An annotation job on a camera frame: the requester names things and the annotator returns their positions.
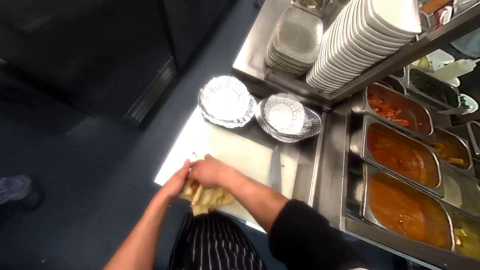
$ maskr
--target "black shirt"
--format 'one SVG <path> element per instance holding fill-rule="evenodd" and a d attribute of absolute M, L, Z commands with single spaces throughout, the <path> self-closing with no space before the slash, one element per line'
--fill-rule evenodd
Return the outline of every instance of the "black shirt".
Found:
<path fill-rule="evenodd" d="M 364 267 L 340 231 L 304 202 L 292 199 L 278 214 L 268 237 L 270 251 L 293 269 L 347 270 Z"/>
<path fill-rule="evenodd" d="M 347 270 L 363 267 L 357 254 L 328 221 L 298 200 L 278 214 L 268 236 L 272 255 L 289 270 Z M 170 255 L 172 270 L 265 270 L 241 228 L 229 217 L 212 212 L 185 216 Z"/>

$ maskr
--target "flatbread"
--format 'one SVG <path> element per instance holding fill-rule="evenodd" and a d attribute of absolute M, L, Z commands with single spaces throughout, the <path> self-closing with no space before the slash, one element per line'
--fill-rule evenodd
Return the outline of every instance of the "flatbread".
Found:
<path fill-rule="evenodd" d="M 193 179 L 185 183 L 179 197 L 192 202 L 194 216 L 207 214 L 219 206 L 231 204 L 234 201 L 233 195 L 222 187 L 204 188 Z"/>

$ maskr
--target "stack of white bowls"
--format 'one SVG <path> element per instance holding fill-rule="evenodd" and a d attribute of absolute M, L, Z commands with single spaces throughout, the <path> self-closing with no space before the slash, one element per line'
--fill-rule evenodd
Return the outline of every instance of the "stack of white bowls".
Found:
<path fill-rule="evenodd" d="M 303 75 L 317 59 L 322 33 L 320 18 L 297 7 L 288 8 L 270 37 L 265 63 L 291 77 Z"/>
<path fill-rule="evenodd" d="M 420 32 L 416 0 L 351 0 L 324 33 L 306 81 L 332 93 Z"/>

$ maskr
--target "black sleeve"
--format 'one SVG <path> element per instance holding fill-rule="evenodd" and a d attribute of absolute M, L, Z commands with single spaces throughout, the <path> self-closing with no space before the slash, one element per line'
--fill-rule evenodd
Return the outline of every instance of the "black sleeve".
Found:
<path fill-rule="evenodd" d="M 346 270 L 364 268 L 340 231 L 307 204 L 290 200 L 278 214 L 269 234 L 272 255 L 289 270 Z"/>

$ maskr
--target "shoe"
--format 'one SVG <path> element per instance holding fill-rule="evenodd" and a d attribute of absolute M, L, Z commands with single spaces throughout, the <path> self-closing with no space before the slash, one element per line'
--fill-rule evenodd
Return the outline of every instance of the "shoe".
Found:
<path fill-rule="evenodd" d="M 28 194 L 23 198 L 20 199 L 18 202 L 22 205 L 23 209 L 26 212 L 31 212 L 40 207 L 43 203 L 44 199 L 44 191 L 43 188 L 38 184 L 37 180 L 32 175 L 22 175 L 22 177 L 30 177 L 32 179 L 30 184 L 30 191 Z"/>

